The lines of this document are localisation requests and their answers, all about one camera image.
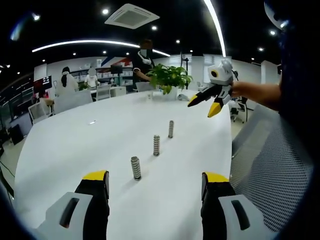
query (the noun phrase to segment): curved led light strip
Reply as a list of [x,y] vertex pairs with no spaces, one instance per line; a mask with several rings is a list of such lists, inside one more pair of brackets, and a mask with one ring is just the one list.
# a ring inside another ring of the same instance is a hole
[[211,0],[204,0],[204,3],[205,3],[206,7],[208,8],[208,10],[210,12],[210,15],[211,15],[211,17],[213,19],[216,31],[218,32],[218,37],[219,37],[221,50],[222,50],[222,56],[225,58],[227,56],[226,55],[226,47],[225,47],[224,37],[222,36],[222,31],[221,31],[220,23],[219,23],[219,20],[218,20],[218,16],[216,14],[214,6],[211,3]]
[[[32,52],[35,53],[37,51],[43,50],[43,49],[48,49],[56,46],[61,46],[61,45],[67,45],[67,44],[114,44],[114,45],[122,45],[122,46],[127,46],[127,47],[132,47],[132,48],[140,48],[139,45],[132,44],[132,43],[127,43],[127,42],[121,42],[121,41],[108,41],[108,40],[75,40],[75,41],[64,41],[64,42],[58,42],[46,46],[42,46],[36,49],[33,49]],[[164,55],[166,57],[170,57],[169,54],[164,53],[162,51],[158,51],[153,49],[154,53]]]

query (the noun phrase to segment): person's hair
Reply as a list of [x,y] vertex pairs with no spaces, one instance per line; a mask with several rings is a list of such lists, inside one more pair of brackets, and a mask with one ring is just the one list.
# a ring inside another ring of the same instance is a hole
[[[63,68],[62,72],[63,73],[64,72],[70,73],[70,68],[66,66],[65,68]],[[67,75],[66,74],[62,75],[61,82],[62,82],[62,86],[65,88],[67,86]]]
[[140,47],[144,44],[152,44],[152,41],[150,39],[143,39],[141,42],[140,42]]

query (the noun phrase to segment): black ceiling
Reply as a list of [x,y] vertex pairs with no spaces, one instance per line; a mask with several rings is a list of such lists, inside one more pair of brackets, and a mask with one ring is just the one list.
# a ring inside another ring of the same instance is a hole
[[[226,54],[233,59],[251,62],[268,60],[280,63],[278,36],[271,36],[275,27],[267,18],[263,0],[211,0],[221,25]],[[42,64],[56,61],[109,55],[125,56],[133,48],[104,44],[73,44],[52,47],[32,53],[32,49],[48,44],[81,40],[117,40],[137,44],[141,39],[153,40],[153,47],[168,54],[179,54],[181,49],[194,55],[221,54],[217,31],[203,0],[55,0],[55,1],[6,1],[2,5],[0,64],[10,64],[9,69],[1,69],[0,89],[21,75],[33,71]],[[126,3],[144,8],[160,16],[160,19],[138,29],[126,29],[106,25],[105,20]],[[108,8],[109,14],[102,15]],[[33,21],[32,13],[40,15]],[[24,23],[17,41],[10,35],[17,23]],[[265,48],[259,52],[258,47]]]

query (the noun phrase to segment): metal spring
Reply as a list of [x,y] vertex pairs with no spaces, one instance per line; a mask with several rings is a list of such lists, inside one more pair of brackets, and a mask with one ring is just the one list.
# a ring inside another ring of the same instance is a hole
[[153,155],[159,156],[160,154],[160,136],[154,135],[153,137]]
[[141,171],[140,171],[140,162],[138,157],[133,156],[131,158],[131,166],[132,166],[133,178],[137,180],[140,179]]
[[174,121],[170,121],[168,138],[172,139],[173,137],[174,137]]

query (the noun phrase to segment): forearm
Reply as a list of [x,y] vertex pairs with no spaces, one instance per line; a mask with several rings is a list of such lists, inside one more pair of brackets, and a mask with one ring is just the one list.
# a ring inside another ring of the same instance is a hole
[[145,75],[144,73],[142,73],[142,72],[139,71],[139,70],[136,70],[134,73],[135,73],[139,78],[142,78],[142,79],[144,79],[144,80],[146,80],[146,81],[150,81],[150,80],[151,80],[151,77]]
[[277,84],[255,84],[237,81],[233,83],[232,95],[242,96],[267,108],[279,110],[281,90]]

